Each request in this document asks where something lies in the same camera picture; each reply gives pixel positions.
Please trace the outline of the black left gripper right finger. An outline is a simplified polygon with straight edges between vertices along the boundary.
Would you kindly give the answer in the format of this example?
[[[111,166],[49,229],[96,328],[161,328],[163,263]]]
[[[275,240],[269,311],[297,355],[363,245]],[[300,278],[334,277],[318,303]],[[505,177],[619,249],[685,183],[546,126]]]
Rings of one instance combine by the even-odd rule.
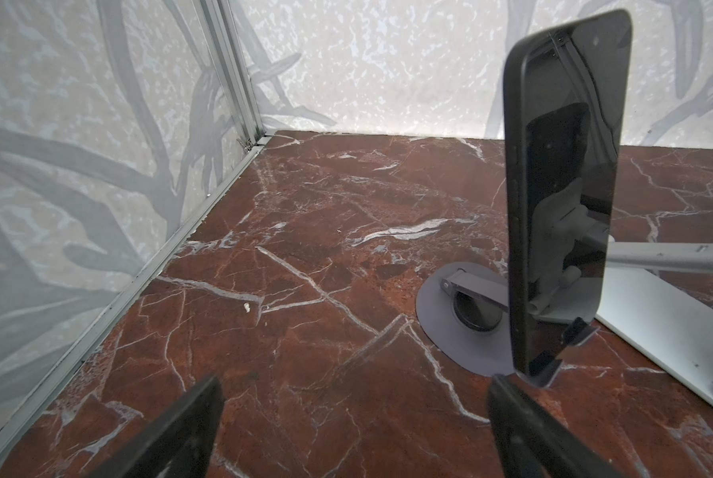
[[[621,472],[501,374],[492,378],[487,406],[501,467],[507,477],[621,476]]]

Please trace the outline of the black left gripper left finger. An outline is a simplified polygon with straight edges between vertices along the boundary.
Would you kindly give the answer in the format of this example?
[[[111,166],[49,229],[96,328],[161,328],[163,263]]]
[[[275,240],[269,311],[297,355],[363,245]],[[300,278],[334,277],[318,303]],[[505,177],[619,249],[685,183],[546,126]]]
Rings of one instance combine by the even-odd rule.
[[[216,376],[207,376],[90,475],[204,477],[223,408],[221,384]]]

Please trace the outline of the black phone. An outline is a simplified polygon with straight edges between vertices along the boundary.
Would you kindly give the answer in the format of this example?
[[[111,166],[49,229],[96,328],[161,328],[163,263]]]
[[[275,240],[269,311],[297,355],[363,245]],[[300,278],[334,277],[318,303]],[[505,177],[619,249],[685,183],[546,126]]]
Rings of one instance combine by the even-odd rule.
[[[532,34],[503,80],[513,364],[547,386],[603,290],[633,27],[611,10]]]

